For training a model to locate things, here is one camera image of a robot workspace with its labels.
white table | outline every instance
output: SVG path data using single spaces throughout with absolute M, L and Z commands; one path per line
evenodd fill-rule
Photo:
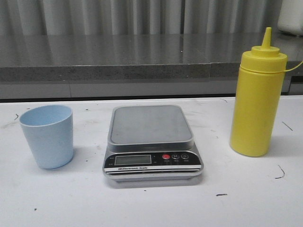
M 229 146 L 234 98 L 56 102 L 74 111 L 75 155 L 64 167 L 44 170 L 16 118 L 50 104 L 0 104 L 0 226 L 303 224 L 303 96 L 281 97 L 270 151 L 258 158 Z M 205 164 L 202 175 L 183 181 L 106 179 L 102 164 L 113 108 L 167 104 L 181 106 L 186 115 Z

digital kitchen scale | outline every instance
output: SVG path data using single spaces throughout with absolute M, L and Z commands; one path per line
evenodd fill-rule
M 113 110 L 103 164 L 106 177 L 118 182 L 189 179 L 203 167 L 179 106 Z

gray curtain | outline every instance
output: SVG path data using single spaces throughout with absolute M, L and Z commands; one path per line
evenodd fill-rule
M 282 0 L 0 0 L 0 35 L 263 32 Z

yellow squeeze bottle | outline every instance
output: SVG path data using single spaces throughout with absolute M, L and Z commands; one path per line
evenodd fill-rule
M 270 46 L 271 27 L 261 46 L 242 55 L 230 146 L 246 156 L 267 153 L 285 75 L 287 55 Z

plastic cup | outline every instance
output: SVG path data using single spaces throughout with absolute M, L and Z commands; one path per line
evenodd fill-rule
M 71 161 L 71 108 L 63 105 L 38 107 L 22 114 L 20 125 L 39 167 L 53 169 Z

